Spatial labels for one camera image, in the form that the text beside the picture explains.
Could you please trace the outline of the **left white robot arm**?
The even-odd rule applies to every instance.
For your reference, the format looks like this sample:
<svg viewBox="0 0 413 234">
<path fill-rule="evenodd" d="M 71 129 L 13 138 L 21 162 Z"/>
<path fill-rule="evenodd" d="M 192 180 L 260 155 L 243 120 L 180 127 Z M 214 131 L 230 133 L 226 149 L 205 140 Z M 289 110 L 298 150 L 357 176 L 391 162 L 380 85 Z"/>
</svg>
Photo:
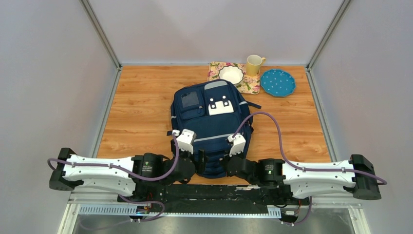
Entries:
<svg viewBox="0 0 413 234">
<path fill-rule="evenodd" d="M 76 187 L 93 188 L 143 202 L 149 196 L 147 187 L 187 184 L 196 173 L 196 163 L 187 152 L 178 157 L 145 153 L 124 158 L 90 158 L 77 155 L 70 148 L 61 148 L 49 179 L 49 188 L 73 191 Z"/>
</svg>

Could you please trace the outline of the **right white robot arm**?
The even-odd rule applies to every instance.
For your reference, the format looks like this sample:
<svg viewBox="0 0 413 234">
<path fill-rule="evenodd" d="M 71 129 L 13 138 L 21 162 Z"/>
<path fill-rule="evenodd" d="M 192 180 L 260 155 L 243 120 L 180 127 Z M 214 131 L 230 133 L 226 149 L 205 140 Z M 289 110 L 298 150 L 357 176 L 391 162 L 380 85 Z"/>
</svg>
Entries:
<svg viewBox="0 0 413 234">
<path fill-rule="evenodd" d="M 220 160 L 227 176 L 236 176 L 250 185 L 278 190 L 283 204 L 314 195 L 350 193 L 361 200 L 379 200 L 378 177 L 373 164 L 363 155 L 330 163 L 303 163 L 282 159 L 251 161 L 242 155 Z"/>
</svg>

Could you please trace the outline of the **navy blue school backpack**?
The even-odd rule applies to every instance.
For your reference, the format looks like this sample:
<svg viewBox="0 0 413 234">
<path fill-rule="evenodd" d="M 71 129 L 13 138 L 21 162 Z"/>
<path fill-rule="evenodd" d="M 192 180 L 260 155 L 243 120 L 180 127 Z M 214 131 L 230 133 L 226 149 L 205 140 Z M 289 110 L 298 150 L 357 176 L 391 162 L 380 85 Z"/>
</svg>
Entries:
<svg viewBox="0 0 413 234">
<path fill-rule="evenodd" d="M 239 132 L 246 140 L 244 154 L 247 154 L 253 133 L 253 118 L 250 107 L 261 106 L 245 100 L 238 89 L 229 81 L 213 80 L 184 87 L 175 92 L 171 109 L 173 130 L 188 129 L 196 134 L 193 141 L 194 161 L 201 159 L 203 150 L 207 160 L 199 176 L 216 179 L 225 176 L 220 159 L 229 153 L 227 138 Z"/>
</svg>

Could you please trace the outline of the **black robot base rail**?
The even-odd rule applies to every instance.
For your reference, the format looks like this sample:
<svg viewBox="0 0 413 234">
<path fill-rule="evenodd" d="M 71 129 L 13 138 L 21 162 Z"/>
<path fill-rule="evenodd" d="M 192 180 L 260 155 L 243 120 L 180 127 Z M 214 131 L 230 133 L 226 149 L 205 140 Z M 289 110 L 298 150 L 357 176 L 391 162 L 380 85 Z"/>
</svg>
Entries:
<svg viewBox="0 0 413 234">
<path fill-rule="evenodd" d="M 294 222 L 309 198 L 294 198 L 289 186 L 260 188 L 235 185 L 137 185 L 131 196 L 118 195 L 118 202 L 137 205 L 135 219 L 143 213 L 189 216 L 270 215 Z"/>
</svg>

